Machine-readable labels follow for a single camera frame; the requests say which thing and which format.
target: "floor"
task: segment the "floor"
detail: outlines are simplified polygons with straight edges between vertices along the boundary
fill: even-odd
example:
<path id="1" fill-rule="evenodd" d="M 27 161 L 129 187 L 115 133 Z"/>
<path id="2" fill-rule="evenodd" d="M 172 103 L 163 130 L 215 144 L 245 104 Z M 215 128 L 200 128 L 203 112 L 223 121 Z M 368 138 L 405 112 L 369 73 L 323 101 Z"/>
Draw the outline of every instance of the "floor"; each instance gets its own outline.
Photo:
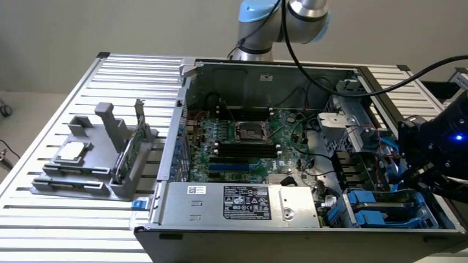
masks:
<path id="1" fill-rule="evenodd" d="M 4 140 L 13 151 L 21 156 L 41 131 L 47 121 L 63 103 L 67 94 L 36 92 L 3 92 L 0 98 L 13 108 L 8 118 L 0 116 L 0 139 Z M 15 163 L 16 156 L 7 154 Z M 8 172 L 0 168 L 0 182 Z"/>

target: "white label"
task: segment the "white label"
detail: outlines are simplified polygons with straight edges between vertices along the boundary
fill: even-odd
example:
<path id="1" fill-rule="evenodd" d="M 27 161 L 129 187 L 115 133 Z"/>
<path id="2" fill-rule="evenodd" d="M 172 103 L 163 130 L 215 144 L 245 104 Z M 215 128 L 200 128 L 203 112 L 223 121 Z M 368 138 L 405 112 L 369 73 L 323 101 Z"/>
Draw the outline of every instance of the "white label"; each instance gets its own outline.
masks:
<path id="1" fill-rule="evenodd" d="M 207 187 L 204 185 L 200 186 L 189 186 L 187 188 L 187 193 L 189 195 L 204 195 L 207 193 Z"/>
<path id="2" fill-rule="evenodd" d="M 260 75 L 260 81 L 273 81 L 272 75 Z"/>

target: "black cable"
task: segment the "black cable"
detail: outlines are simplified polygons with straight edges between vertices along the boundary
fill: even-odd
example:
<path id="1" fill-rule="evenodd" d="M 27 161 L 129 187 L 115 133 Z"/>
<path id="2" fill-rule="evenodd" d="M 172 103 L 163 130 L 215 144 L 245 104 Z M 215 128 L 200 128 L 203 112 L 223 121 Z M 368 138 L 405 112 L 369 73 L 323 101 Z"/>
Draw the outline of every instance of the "black cable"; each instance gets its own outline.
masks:
<path id="1" fill-rule="evenodd" d="M 289 93 L 289 95 L 281 100 L 281 102 L 279 102 L 277 104 L 275 104 L 272 107 L 276 108 L 279 107 L 287 100 L 289 100 L 291 96 L 293 95 L 293 93 L 296 92 L 296 90 L 303 90 L 303 92 L 305 93 L 305 89 L 303 87 L 297 87 L 296 89 L 292 90 L 292 92 Z"/>
<path id="2" fill-rule="evenodd" d="M 309 184 L 305 182 L 304 178 L 300 178 L 300 179 L 301 179 L 303 183 L 304 183 L 309 188 L 312 188 L 312 191 L 313 191 L 313 185 L 309 185 Z"/>
<path id="3" fill-rule="evenodd" d="M 235 50 L 236 50 L 239 47 L 241 47 L 241 46 L 244 45 L 245 40 L 247 40 L 249 37 L 252 37 L 252 36 L 257 33 L 257 31 L 263 28 L 263 26 L 265 25 L 265 23 L 268 22 L 268 20 L 269 20 L 269 18 L 271 18 L 271 15 L 273 14 L 273 12 L 275 12 L 275 10 L 276 10 L 276 8 L 277 8 L 277 5 L 280 4 L 280 1 L 281 1 L 281 0 L 277 0 L 277 1 L 276 1 L 275 5 L 273 5 L 273 8 L 272 8 L 272 10 L 269 11 L 268 16 L 267 16 L 267 18 L 264 19 L 261 25 L 260 25 L 245 37 L 243 37 L 243 38 L 237 41 L 237 44 L 236 44 L 235 48 L 233 48 L 232 51 L 228 53 L 228 59 L 231 59 L 229 56 L 231 56 L 232 52 L 235 52 Z"/>
<path id="4" fill-rule="evenodd" d="M 203 100 L 203 107 L 201 108 L 203 108 L 204 111 L 208 110 L 208 106 L 207 106 L 208 98 L 211 96 L 213 96 L 213 95 L 216 95 L 219 99 L 221 98 L 221 96 L 220 96 L 220 94 L 217 92 L 208 92 L 207 95 L 205 95 L 205 99 Z"/>
<path id="5" fill-rule="evenodd" d="M 381 94 L 384 94 L 387 92 L 391 92 L 392 90 L 405 86 L 408 83 L 411 83 L 412 81 L 419 79 L 421 76 L 424 76 L 427 73 L 429 73 L 429 71 L 433 71 L 440 66 L 443 66 L 443 65 L 445 65 L 448 63 L 452 63 L 455 61 L 467 60 L 468 59 L 468 55 L 452 56 L 451 58 L 445 58 L 445 59 L 440 60 L 439 62 L 433 63 L 432 65 L 429 65 L 428 67 L 425 67 L 420 72 L 417 72 L 413 76 L 411 76 L 409 78 L 403 80 L 400 83 L 397 83 L 393 86 L 388 87 L 387 89 L 379 90 L 376 92 L 364 93 L 364 94 L 347 94 L 347 93 L 336 92 L 335 90 L 328 89 L 325 86 L 323 86 L 317 81 L 315 81 L 315 79 L 309 76 L 309 74 L 307 73 L 305 69 L 303 68 L 303 65 L 300 64 L 300 62 L 297 60 L 296 54 L 293 53 L 293 50 L 292 50 L 291 41 L 289 41 L 289 35 L 288 35 L 288 27 L 287 27 L 287 24 L 285 24 L 285 12 L 287 11 L 288 10 L 285 8 L 285 0 L 283 0 L 281 1 L 281 25 L 283 25 L 283 32 L 284 32 L 284 41 L 285 41 L 285 46 L 288 48 L 288 52 L 289 52 L 289 55 L 292 57 L 293 63 L 296 64 L 297 69 L 299 69 L 300 73 L 303 73 L 305 78 L 323 91 L 325 91 L 327 93 L 333 94 L 336 96 L 341 96 L 341 97 L 347 97 L 347 98 L 364 98 L 364 97 L 381 95 Z"/>
<path id="6" fill-rule="evenodd" d="M 229 53 L 228 53 L 227 58 L 228 58 L 229 60 L 232 59 L 231 54 L 232 54 L 232 52 L 235 52 L 236 49 L 237 49 L 237 46 L 235 46 L 233 49 L 232 49 L 232 50 L 229 51 Z"/>
<path id="7" fill-rule="evenodd" d="M 331 194 L 332 194 L 333 196 L 336 196 L 337 198 L 341 197 L 341 194 L 340 194 L 339 192 L 336 192 L 333 188 L 325 187 L 325 194 L 327 194 L 327 191 L 329 191 Z"/>
<path id="8" fill-rule="evenodd" d="M 292 132 L 291 132 L 291 142 L 292 142 L 292 147 L 293 147 L 293 149 L 295 149 L 297 152 L 300 152 L 301 154 L 304 154 L 304 155 L 309 155 L 309 156 L 321 156 L 321 157 L 324 157 L 325 159 L 328 159 L 328 160 L 331 161 L 331 158 L 329 158 L 327 155 L 321 155 L 321 154 L 319 154 L 319 153 L 308 153 L 308 152 L 304 152 L 304 151 L 301 151 L 301 150 L 296 147 L 296 144 L 293 143 L 293 140 L 292 140 L 292 135 L 293 135 L 293 132 L 296 131 L 299 125 L 300 125 L 300 122 L 296 124 L 296 126 L 293 127 Z"/>
<path id="9" fill-rule="evenodd" d="M 296 180 L 293 179 L 293 177 L 287 176 L 287 177 L 281 180 L 280 185 L 281 185 L 281 186 L 288 186 L 288 185 L 295 185 L 295 186 L 297 186 L 297 183 L 296 183 Z"/>
<path id="10" fill-rule="evenodd" d="M 320 132 L 320 125 L 319 125 L 319 120 L 316 118 L 311 119 L 308 121 L 308 125 L 311 126 L 311 130 L 316 131 L 317 133 Z"/>
<path id="11" fill-rule="evenodd" d="M 304 170 L 307 170 L 307 167 L 308 167 L 308 165 L 312 165 L 312 167 L 311 168 L 313 168 L 313 166 L 315 166 L 315 159 L 313 158 L 311 158 L 311 160 L 308 160 L 308 162 L 305 163 L 305 165 L 304 165 Z"/>
<path id="12" fill-rule="evenodd" d="M 329 81 L 328 78 L 325 78 L 325 77 L 315 78 L 316 81 L 317 81 L 319 79 L 323 79 L 324 81 L 327 81 L 328 87 L 331 87 L 331 81 Z M 305 107 L 308 107 L 308 90 L 311 89 L 311 85 L 312 85 L 312 82 L 308 83 L 307 89 L 305 89 L 305 100 L 304 100 L 304 105 L 305 105 Z"/>
<path id="13" fill-rule="evenodd" d="M 4 141 L 4 140 L 0 140 L 3 143 L 4 143 L 4 145 L 7 146 L 7 148 L 8 148 L 8 150 L 16 155 L 16 157 L 19 158 L 19 159 L 21 159 L 21 157 L 19 156 L 19 154 L 13 151 L 13 149 L 9 147 L 9 145 L 8 145 L 8 143 Z"/>
<path id="14" fill-rule="evenodd" d="M 309 174 L 307 170 L 304 170 L 303 172 L 304 172 L 307 175 L 309 175 L 309 176 L 317 177 L 317 176 L 323 176 L 323 175 L 325 175 L 325 174 L 333 173 L 335 171 L 328 171 L 328 172 L 325 172 L 325 173 L 323 173 L 323 174 Z"/>

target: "aluminum work table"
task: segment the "aluminum work table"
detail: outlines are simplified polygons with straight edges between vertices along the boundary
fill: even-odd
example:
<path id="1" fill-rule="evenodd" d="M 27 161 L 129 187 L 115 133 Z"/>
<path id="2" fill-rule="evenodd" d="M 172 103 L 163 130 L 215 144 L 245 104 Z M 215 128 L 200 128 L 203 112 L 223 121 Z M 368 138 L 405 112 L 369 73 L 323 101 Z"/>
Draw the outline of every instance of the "aluminum work table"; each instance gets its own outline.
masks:
<path id="1" fill-rule="evenodd" d="M 181 59 L 124 54 L 96 58 L 0 185 L 0 262 L 151 262 L 129 230 L 135 221 L 148 218 L 147 211 L 132 211 L 131 202 L 39 196 L 28 189 L 67 138 L 72 117 L 84 115 L 92 123 L 101 123 L 93 109 L 99 102 L 111 102 L 116 118 L 135 125 L 133 104 L 140 98 L 145 100 L 147 122 L 159 129 L 160 137 L 137 196 L 153 193 L 180 88 Z M 384 88 L 411 75 L 396 66 L 365 66 Z M 389 97 L 404 117 L 417 114 L 431 119 L 443 109 L 419 81 L 391 92 Z"/>

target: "motherboard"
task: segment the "motherboard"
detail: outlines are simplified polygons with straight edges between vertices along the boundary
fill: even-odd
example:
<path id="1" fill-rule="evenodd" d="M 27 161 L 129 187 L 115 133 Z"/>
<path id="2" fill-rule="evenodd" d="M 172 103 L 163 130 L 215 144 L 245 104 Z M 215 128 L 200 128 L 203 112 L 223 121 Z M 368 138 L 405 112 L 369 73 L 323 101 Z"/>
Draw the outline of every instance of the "motherboard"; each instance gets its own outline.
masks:
<path id="1" fill-rule="evenodd" d="M 301 113 L 285 110 L 245 113 L 197 112 L 188 120 L 193 182 L 276 184 L 288 175 L 300 178 L 313 166 Z"/>

